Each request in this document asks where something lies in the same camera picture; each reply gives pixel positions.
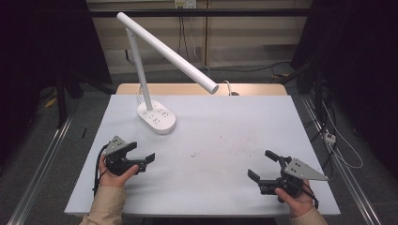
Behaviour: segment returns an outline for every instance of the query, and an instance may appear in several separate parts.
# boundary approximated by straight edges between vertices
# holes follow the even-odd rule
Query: white table surface
[[[261,179],[280,176],[265,157],[298,158],[322,172],[290,96],[152,96],[176,114],[176,128],[157,135],[138,118],[135,95],[112,96],[65,213],[87,214],[101,147],[118,135],[138,142],[129,159],[156,153],[146,172],[126,184],[125,214],[141,217],[274,217],[288,207],[261,195],[248,169]],[[311,181],[324,215],[340,210],[328,182]]]

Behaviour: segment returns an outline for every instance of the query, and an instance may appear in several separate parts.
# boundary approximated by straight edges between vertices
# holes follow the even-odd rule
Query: lamp arm
[[[169,60],[173,65],[187,74],[196,83],[199,83],[203,88],[205,88],[210,94],[217,92],[219,86],[214,83],[208,76],[203,74],[199,69],[191,65],[179,54],[174,52],[168,46],[163,44],[156,37],[147,32],[141,25],[133,21],[123,12],[117,14],[117,18],[135,35],[139,36],[145,40],[149,45],[156,49],[161,55],[163,55],[167,60]]]
[[[138,79],[140,80],[141,87],[143,88],[143,96],[145,100],[146,110],[152,111],[152,102],[150,101],[148,86],[146,84],[146,77],[144,73],[143,61],[141,60],[140,50],[138,48],[137,40],[135,34],[126,28],[127,36],[129,37],[129,43],[132,50],[132,56],[134,57],[134,64],[137,68]]]

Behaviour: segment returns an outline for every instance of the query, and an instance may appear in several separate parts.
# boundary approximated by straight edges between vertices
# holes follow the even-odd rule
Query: desk lamp
[[[134,57],[134,63],[137,68],[138,78],[143,89],[144,102],[138,106],[138,115],[140,116],[141,120],[143,120],[144,123],[155,133],[167,134],[176,127],[176,116],[158,101],[150,99],[144,74],[143,62],[141,61],[141,55],[139,53],[135,36],[139,36],[146,41],[150,46],[152,46],[167,60],[169,60],[169,62],[174,64],[195,82],[199,83],[199,85],[205,88],[211,95],[217,92],[219,86],[209,79],[208,76],[199,71],[199,69],[191,65],[184,58],[179,56],[179,54],[171,50],[163,42],[147,32],[142,26],[140,26],[126,14],[119,12],[117,14],[117,18],[126,26],[127,36],[129,38],[132,55]]]

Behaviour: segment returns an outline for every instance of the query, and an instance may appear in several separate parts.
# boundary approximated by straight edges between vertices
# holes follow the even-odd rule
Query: beige sleeve
[[[99,187],[90,214],[83,217],[81,225],[122,224],[122,209],[126,194],[120,187]]]
[[[301,217],[290,218],[290,223],[292,225],[328,225],[315,207]]]

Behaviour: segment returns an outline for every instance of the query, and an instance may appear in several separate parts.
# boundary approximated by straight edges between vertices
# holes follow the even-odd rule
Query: human hand
[[[137,173],[139,169],[137,165],[134,165],[130,167],[126,172],[118,176],[108,171],[104,161],[105,156],[100,156],[99,174],[102,174],[102,176],[100,177],[99,185],[102,187],[122,188],[124,187],[126,181],[129,180],[133,175],[135,175],[135,173]]]
[[[308,180],[304,180],[304,184],[308,187],[310,186],[310,182]],[[302,185],[303,189],[311,193],[310,189],[305,185]],[[304,192],[301,192],[301,194],[296,199],[290,196],[281,188],[276,188],[275,194],[277,194],[279,198],[281,198],[285,203],[289,205],[291,218],[298,218],[314,207],[313,198],[311,198]]]

